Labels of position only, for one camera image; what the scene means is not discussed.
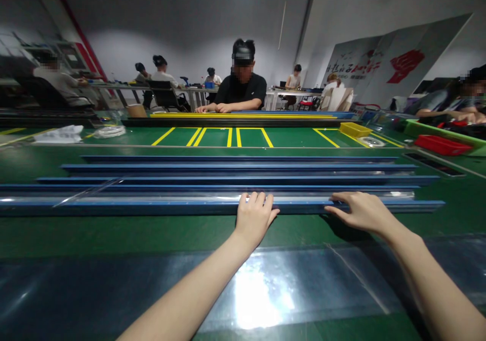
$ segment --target black t-shirt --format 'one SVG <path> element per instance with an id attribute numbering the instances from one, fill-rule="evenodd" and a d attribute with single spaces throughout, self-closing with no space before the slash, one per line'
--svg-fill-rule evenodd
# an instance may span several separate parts
<path id="1" fill-rule="evenodd" d="M 238 103 L 258 98 L 262 101 L 259 110 L 265 103 L 267 82 L 265 78 L 252 73 L 248 83 L 242 84 L 235 75 L 229 75 L 221 82 L 214 103 Z"/>

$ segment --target green plastic tray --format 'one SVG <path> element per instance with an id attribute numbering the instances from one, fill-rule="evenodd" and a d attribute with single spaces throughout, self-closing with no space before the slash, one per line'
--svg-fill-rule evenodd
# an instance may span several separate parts
<path id="1" fill-rule="evenodd" d="M 433 126 L 425 125 L 417 122 L 415 119 L 407 120 L 407 127 L 405 128 L 405 135 L 411 137 L 418 137 L 419 135 L 436 135 L 452 141 L 460 142 L 472 146 L 473 149 L 468 151 L 466 156 L 486 156 L 486 141 L 476 139 L 470 136 L 456 134 L 447 130 L 438 129 Z"/>

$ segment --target red pipe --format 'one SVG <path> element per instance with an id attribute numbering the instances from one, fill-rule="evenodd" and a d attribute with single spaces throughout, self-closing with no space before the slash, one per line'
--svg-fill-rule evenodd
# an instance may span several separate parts
<path id="1" fill-rule="evenodd" d="M 101 74 L 101 76 L 103 77 L 103 80 L 104 81 L 108 81 L 108 79 L 106 78 L 106 74 L 105 72 L 103 71 L 103 68 L 101 67 L 101 64 L 100 62 L 98 61 L 98 59 L 96 58 L 96 55 L 95 55 L 95 52 L 93 51 L 93 48 L 91 48 L 91 45 L 88 41 L 88 39 L 86 38 L 86 36 L 83 34 L 83 31 L 81 30 L 81 27 L 79 26 L 78 22 L 76 21 L 76 18 L 74 17 L 74 13 L 72 12 L 71 8 L 69 7 L 69 4 L 67 3 L 67 0 L 60 0 L 62 5 L 64 6 L 64 9 L 66 10 L 69 18 L 71 19 L 71 22 L 72 24 L 74 25 L 76 31 L 77 31 L 77 34 L 79 35 L 79 37 L 81 38 L 81 40 L 83 41 L 83 45 L 85 46 L 88 54 L 90 55 L 91 57 L 91 60 L 93 61 L 93 63 L 95 64 L 96 66 L 96 69 L 98 70 L 98 72 Z"/>

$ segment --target yellow line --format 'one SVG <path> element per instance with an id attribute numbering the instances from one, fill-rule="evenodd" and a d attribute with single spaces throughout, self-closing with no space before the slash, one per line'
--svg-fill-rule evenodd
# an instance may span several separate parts
<path id="1" fill-rule="evenodd" d="M 267 141 L 268 147 L 273 147 L 272 142 L 270 141 L 270 138 L 268 137 L 267 133 L 265 132 L 265 129 L 262 129 L 263 136 L 265 137 L 265 140 Z"/>
<path id="2" fill-rule="evenodd" d="M 25 140 L 25 139 L 28 139 L 30 137 L 33 137 L 33 136 L 36 136 L 36 135 L 40 135 L 40 134 L 43 134 L 43 133 L 46 133 L 46 132 L 49 132 L 49 131 L 52 131 L 52 130 L 56 130 L 56 129 L 57 129 L 57 127 L 54 128 L 54 129 L 48 129 L 48 130 L 45 130 L 45 131 L 41 131 L 41 132 L 36 133 L 36 134 L 27 135 L 27 136 L 24 136 L 24 137 L 21 137 L 19 139 L 15 139 L 15 140 L 12 140 L 12 141 L 7 141 L 6 143 L 0 144 L 0 147 L 1 146 L 8 145 L 8 144 L 12 144 L 12 143 L 17 142 L 17 141 Z"/>
<path id="3" fill-rule="evenodd" d="M 390 141 L 390 140 L 388 140 L 388 139 L 386 139 L 386 138 L 384 138 L 384 137 L 378 136 L 378 135 L 377 135 L 377 134 L 375 134 L 375 133 L 371 133 L 371 134 L 372 134 L 373 136 L 376 136 L 377 138 L 379 138 L 379 139 L 381 139 L 381 140 L 384 140 L 384 141 L 386 141 L 386 142 L 389 142 L 389 143 L 390 143 L 390 144 L 392 144 L 392 145 L 395 145 L 395 146 L 398 146 L 398 147 L 403 147 L 402 145 L 396 144 L 396 143 L 394 143 L 393 141 Z"/>
<path id="4" fill-rule="evenodd" d="M 202 127 L 198 127 L 196 132 L 194 133 L 194 135 L 192 135 L 191 139 L 189 140 L 189 142 L 187 143 L 186 146 L 191 146 L 192 143 L 194 142 L 194 140 L 196 139 L 197 135 L 200 133 Z"/>
<path id="5" fill-rule="evenodd" d="M 241 147 L 241 136 L 239 134 L 239 130 L 240 130 L 240 128 L 237 127 L 236 128 L 236 143 L 237 143 L 238 147 Z"/>
<path id="6" fill-rule="evenodd" d="M 328 138 L 326 135 L 324 135 L 322 132 L 320 132 L 319 130 L 321 130 L 321 129 L 313 129 L 313 130 L 316 131 L 323 138 L 325 138 L 327 141 L 329 141 L 331 144 L 333 144 L 335 147 L 339 147 L 338 144 L 336 144 L 334 141 L 332 141 L 330 138 Z"/>
<path id="7" fill-rule="evenodd" d="M 162 141 L 163 139 L 165 139 L 167 136 L 169 136 L 169 134 L 174 131 L 176 128 L 173 127 L 171 128 L 169 131 L 167 131 L 165 134 L 163 134 L 162 136 L 160 136 L 157 141 L 155 141 L 152 146 L 156 146 L 160 141 Z"/>
<path id="8" fill-rule="evenodd" d="M 202 132 L 201 132 L 201 134 L 199 135 L 199 137 L 197 138 L 197 140 L 196 140 L 196 142 L 195 142 L 194 146 L 199 145 L 199 143 L 200 143 L 200 142 L 201 142 L 201 140 L 203 139 L 204 134 L 206 133 L 206 130 L 207 130 L 207 129 L 206 129 L 206 127 L 205 127 L 205 128 L 202 130 Z"/>
<path id="9" fill-rule="evenodd" d="M 226 144 L 226 147 L 231 147 L 231 140 L 233 138 L 233 128 L 230 127 L 228 131 L 228 142 Z"/>
<path id="10" fill-rule="evenodd" d="M 21 128 L 21 129 L 10 129 L 10 130 L 6 130 L 6 131 L 2 131 L 2 132 L 0 132 L 0 135 L 13 134 L 14 132 L 19 132 L 19 131 L 22 131 L 22 130 L 25 130 L 25 127 Z"/>
<path id="11" fill-rule="evenodd" d="M 353 136 L 349 136 L 348 134 L 345 134 L 344 132 L 341 132 L 341 133 L 342 133 L 343 135 L 346 135 L 346 136 L 347 136 L 347 137 L 349 137 L 350 139 L 352 139 L 352 140 L 356 141 L 358 144 L 363 145 L 364 147 L 366 147 L 366 148 L 368 148 L 368 149 L 370 148 L 368 145 L 365 145 L 365 144 L 363 144 L 362 142 L 359 142 L 359 141 L 358 141 L 357 139 L 355 139 Z"/>

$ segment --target banner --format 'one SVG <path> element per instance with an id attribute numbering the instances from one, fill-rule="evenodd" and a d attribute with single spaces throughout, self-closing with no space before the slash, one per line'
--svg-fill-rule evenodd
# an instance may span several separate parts
<path id="1" fill-rule="evenodd" d="M 471 14 L 337 44 L 322 84 L 336 73 L 355 101 L 388 105 L 408 97 L 446 50 Z"/>

